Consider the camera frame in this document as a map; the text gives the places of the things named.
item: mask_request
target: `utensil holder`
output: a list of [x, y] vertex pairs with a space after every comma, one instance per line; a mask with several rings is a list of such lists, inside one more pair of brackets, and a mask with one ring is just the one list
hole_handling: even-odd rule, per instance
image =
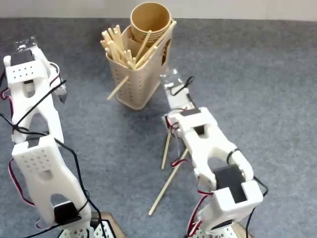
[[[132, 41], [133, 35], [131, 26], [128, 26], [124, 30], [122, 38], [126, 44], [128, 41]], [[160, 84], [160, 74], [167, 69], [171, 40], [172, 31], [160, 42], [158, 48], [154, 51], [152, 56], [150, 56], [149, 60], [137, 70], [131, 70], [113, 61], [108, 54], [106, 54], [115, 86], [126, 76], [129, 76], [127, 82], [116, 94], [119, 102], [134, 110], [140, 110], [146, 105]], [[135, 42], [135, 44], [129, 46], [132, 52], [138, 51], [136, 45], [140, 46], [141, 44]]]

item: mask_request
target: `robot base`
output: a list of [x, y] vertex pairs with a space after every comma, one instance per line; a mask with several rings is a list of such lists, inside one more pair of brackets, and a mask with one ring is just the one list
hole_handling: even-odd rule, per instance
[[[119, 227], [119, 225], [113, 219], [111, 213], [109, 212], [101, 212], [103, 225], [105, 229], [106, 238], [125, 238], [125, 234]], [[98, 214], [96, 212], [92, 213], [92, 220], [96, 220], [98, 218]], [[58, 238], [82, 238], [81, 234], [70, 234], [69, 230], [63, 230]], [[104, 238], [103, 232], [101, 229], [101, 225], [99, 224], [94, 229], [94, 238]]]
[[206, 235], [201, 230], [197, 230], [197, 232], [193, 235], [193, 238], [245, 238], [246, 231], [245, 229], [238, 223], [234, 224], [231, 227], [227, 227], [217, 232], [214, 232], [212, 235]]

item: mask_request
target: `stack of paper cups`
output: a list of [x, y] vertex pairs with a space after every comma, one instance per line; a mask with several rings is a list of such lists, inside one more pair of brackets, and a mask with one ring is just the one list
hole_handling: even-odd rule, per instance
[[134, 39], [139, 43], [152, 31], [147, 41], [147, 46], [151, 46], [170, 26], [171, 14], [162, 4], [145, 2], [133, 9], [130, 21]]

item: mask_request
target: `white wall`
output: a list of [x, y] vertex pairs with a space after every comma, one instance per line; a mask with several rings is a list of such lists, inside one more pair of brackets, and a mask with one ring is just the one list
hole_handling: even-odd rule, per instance
[[[129, 17], [145, 0], [0, 0], [0, 17]], [[173, 17], [317, 21], [317, 0], [157, 0]]]

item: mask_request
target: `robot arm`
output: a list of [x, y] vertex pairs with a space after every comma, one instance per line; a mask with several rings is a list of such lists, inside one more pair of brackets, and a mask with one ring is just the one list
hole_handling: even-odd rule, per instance
[[[198, 212], [200, 229], [211, 234], [241, 221], [263, 200], [259, 185], [253, 180], [251, 165], [225, 137], [207, 108], [191, 107], [187, 88], [178, 93], [178, 98], [171, 96], [173, 88], [165, 89], [169, 104], [184, 109], [166, 114], [166, 119], [169, 124], [178, 124], [175, 135], [183, 140], [191, 154], [195, 176], [212, 193], [208, 205]], [[228, 166], [213, 170], [208, 165], [211, 158], [219, 158]]]
[[[14, 130], [12, 135], [15, 142], [12, 156], [26, 180], [35, 207], [49, 226], [59, 225], [72, 231], [69, 237], [93, 238], [88, 198], [65, 165], [55, 141], [63, 143], [64, 139], [52, 95], [32, 109], [51, 88], [60, 84], [59, 72], [36, 44], [18, 48], [17, 53], [6, 56], [3, 62], [13, 102], [12, 123], [29, 129], [33, 115], [41, 114], [49, 127], [49, 134], [33, 147], [26, 141], [26, 134]], [[53, 206], [53, 194], [61, 194], [68, 201]]]

